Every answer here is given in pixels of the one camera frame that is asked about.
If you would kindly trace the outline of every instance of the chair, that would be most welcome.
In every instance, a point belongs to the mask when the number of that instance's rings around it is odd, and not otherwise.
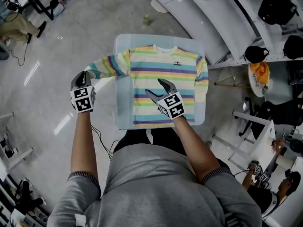
[[[266,120],[273,120],[274,124],[299,126],[303,123],[303,110],[299,107],[300,105],[303,105],[303,100],[294,99],[279,105],[274,105],[267,101],[264,102],[260,108],[255,107],[254,112],[252,111],[251,99],[247,97],[245,100],[249,101],[250,115],[252,116],[257,116],[258,118]],[[248,121],[244,131],[240,132],[239,135],[244,135],[251,123],[253,136],[257,139],[262,132],[264,125],[252,121]]]

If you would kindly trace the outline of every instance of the concrete floor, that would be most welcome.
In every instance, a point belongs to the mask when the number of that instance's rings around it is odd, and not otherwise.
[[[20,152],[34,148],[34,152],[11,175],[16,181],[24,177],[29,179],[46,200],[49,212],[63,194],[70,173],[76,122],[69,95],[73,77],[88,63],[112,54],[114,39],[121,33],[189,37],[171,14],[157,13],[150,2],[68,0],[66,10],[54,21],[35,11],[29,13],[29,20],[36,26],[47,21],[45,32],[28,45],[22,67],[12,57],[1,62],[0,112],[15,113],[13,118],[1,121],[1,126],[7,126],[10,144]],[[142,24],[146,14],[153,19],[149,26]],[[23,57],[24,44],[13,42],[11,47],[15,55]],[[241,139],[237,135],[244,122],[235,120],[232,111],[243,108],[243,99],[248,92],[242,88],[214,86],[218,73],[218,70],[209,72],[206,118],[195,130],[205,141],[216,133],[239,144]],[[101,131],[107,147],[125,134],[115,125],[115,106],[115,84],[110,81],[98,91],[92,114],[92,124]],[[94,142],[100,185],[104,188],[109,159],[96,134]],[[212,150],[222,160],[227,160],[232,153],[218,143],[212,146]]]

